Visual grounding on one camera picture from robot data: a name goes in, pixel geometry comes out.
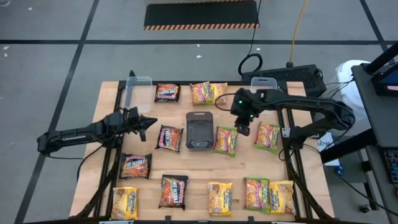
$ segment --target wooden tabletop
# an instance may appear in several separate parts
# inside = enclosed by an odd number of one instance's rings
[[[305,96],[303,84],[300,82],[288,82],[290,95]],[[234,93],[238,88],[249,86],[229,86],[227,93]],[[118,82],[103,82],[98,97],[98,102],[93,121],[103,119],[113,112]],[[229,104],[232,96],[227,98]],[[185,115],[190,111],[209,111],[213,113],[214,128],[216,126],[233,126],[236,119],[227,111],[221,111],[214,105],[192,105],[192,94],[189,86],[182,86],[178,103],[153,103],[152,110],[144,113],[145,116],[154,117],[158,122],[153,124],[146,132],[147,141],[141,142],[139,136],[127,134],[124,137],[123,152],[145,155],[152,153],[152,169],[150,179],[123,179],[118,180],[117,187],[138,187],[138,219],[140,220],[164,220],[170,215],[172,220],[240,220],[245,221],[248,216],[253,216],[256,221],[290,221],[293,215],[266,215],[261,212],[244,210],[246,199],[244,177],[265,177],[271,182],[287,180],[287,171],[284,161],[269,151],[255,149],[253,147],[260,121],[267,124],[279,125],[276,111],[265,111],[251,125],[251,133],[248,137],[239,135],[236,157],[232,158],[224,154],[212,152],[190,152],[185,146],[186,130],[183,132],[180,153],[169,150],[155,149],[160,125],[186,128]],[[295,124],[305,126],[312,122],[307,111],[292,110]],[[279,149],[282,149],[282,141],[279,141]],[[316,140],[308,139],[306,144],[317,147]],[[85,155],[95,150],[99,143],[88,144]],[[100,150],[92,155],[83,164],[80,172],[75,198],[73,199],[70,215],[75,215],[82,210],[98,188],[100,173],[103,164],[105,150]],[[331,216],[334,216],[330,201],[325,173],[318,153],[304,147],[301,150],[307,187],[317,202]],[[185,194],[186,209],[158,208],[161,195],[162,174],[187,175],[189,183]],[[232,217],[210,217],[208,215],[207,183],[219,181],[233,183],[233,215]],[[301,191],[296,188],[300,205],[300,214],[305,217]],[[104,200],[108,198],[108,191],[104,193]],[[104,214],[105,203],[101,207]]]

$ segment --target yellow cable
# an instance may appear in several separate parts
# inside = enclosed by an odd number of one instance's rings
[[[308,0],[305,0],[303,8],[301,9],[300,17],[298,18],[296,28],[294,29],[294,35],[293,35],[293,42],[292,42],[292,50],[290,51],[290,60],[289,62],[292,62],[293,60],[293,52],[294,52],[294,42],[296,41],[296,35],[297,35],[297,28],[299,27],[301,18],[303,17],[305,7],[307,6]]]

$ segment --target ramen noodle packet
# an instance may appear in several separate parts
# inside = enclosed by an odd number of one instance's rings
[[[194,105],[205,104],[212,100],[213,94],[210,82],[191,84],[192,103]]]
[[[162,196],[160,207],[176,207],[185,210],[185,190],[187,189],[188,176],[186,175],[163,175]]]
[[[145,177],[149,179],[151,165],[152,154],[136,156],[122,153],[119,178],[126,179],[129,177]]]
[[[232,215],[232,183],[207,183],[210,215]]]
[[[137,218],[137,192],[135,187],[115,187],[113,189],[112,220],[132,220]]]
[[[211,97],[212,99],[210,101],[207,101],[206,104],[215,104],[217,98],[224,94],[228,87],[228,83],[211,83],[210,84],[210,89],[211,89]],[[220,97],[217,101],[217,105],[223,105],[226,104],[226,99],[225,96]]]
[[[174,84],[158,84],[156,86],[155,102],[178,102],[180,86]]]
[[[278,138],[280,127],[273,124],[260,123],[254,147],[258,149],[267,149],[275,154],[278,153]]]
[[[213,152],[235,157],[238,141],[238,131],[235,128],[217,126],[216,144]]]
[[[246,206],[247,210],[255,210],[270,214],[268,183],[266,178],[246,177]]]
[[[162,125],[160,127],[159,137],[157,138],[157,145],[155,149],[169,149],[175,152],[180,152],[180,143],[183,128],[173,128]]]
[[[295,214],[293,181],[284,180],[269,184],[271,214]]]

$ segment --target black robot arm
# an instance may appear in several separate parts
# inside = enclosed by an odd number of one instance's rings
[[[235,127],[238,132],[248,136],[249,124],[258,118],[264,110],[281,110],[284,108],[312,111],[325,117],[304,127],[286,128],[284,138],[289,139],[289,146],[301,149],[306,138],[323,133],[330,129],[347,130],[354,125],[353,110],[343,102],[319,99],[306,96],[292,96],[278,90],[258,90],[251,93],[240,88],[234,97],[231,114],[238,116]]]
[[[145,130],[157,121],[157,118],[147,118],[138,114],[134,107],[127,114],[127,118],[120,112],[106,115],[85,128],[75,128],[64,131],[49,131],[37,138],[38,151],[43,155],[50,155],[62,147],[100,142],[104,147],[113,147],[115,136],[122,133],[139,133],[141,141],[146,140]]]

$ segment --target orange and black striped mat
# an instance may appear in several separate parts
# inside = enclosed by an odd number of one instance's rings
[[[150,4],[144,30],[252,29],[256,24],[254,0]]]

